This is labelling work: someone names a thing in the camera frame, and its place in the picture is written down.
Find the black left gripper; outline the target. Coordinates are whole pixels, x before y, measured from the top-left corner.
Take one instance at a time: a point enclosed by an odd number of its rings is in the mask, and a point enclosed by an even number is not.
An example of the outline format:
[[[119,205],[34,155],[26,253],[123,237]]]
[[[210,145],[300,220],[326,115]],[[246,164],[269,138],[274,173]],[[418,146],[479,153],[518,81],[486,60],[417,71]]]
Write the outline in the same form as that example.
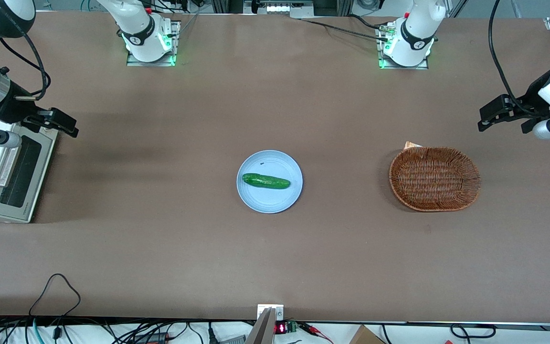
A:
[[[522,133],[533,132],[535,135],[550,135],[550,105],[539,96],[539,90],[547,83],[549,78],[550,70],[534,80],[521,97],[522,106],[532,112],[533,115],[518,113],[516,98],[509,95],[499,95],[489,104],[481,107],[479,111],[481,120],[477,124],[478,130],[485,131],[495,124],[523,119],[525,122],[521,124]]]

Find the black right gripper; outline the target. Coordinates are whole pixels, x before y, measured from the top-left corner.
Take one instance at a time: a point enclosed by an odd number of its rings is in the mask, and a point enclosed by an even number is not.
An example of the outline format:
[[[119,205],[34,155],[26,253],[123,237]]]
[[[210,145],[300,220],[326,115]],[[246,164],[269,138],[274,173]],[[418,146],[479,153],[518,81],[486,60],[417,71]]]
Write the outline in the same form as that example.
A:
[[[56,107],[42,109],[32,100],[17,100],[17,96],[28,97],[29,92],[11,81],[6,96],[0,102],[0,122],[22,123],[22,126],[33,132],[45,128],[61,131],[74,139],[78,137],[77,121],[72,116]]]

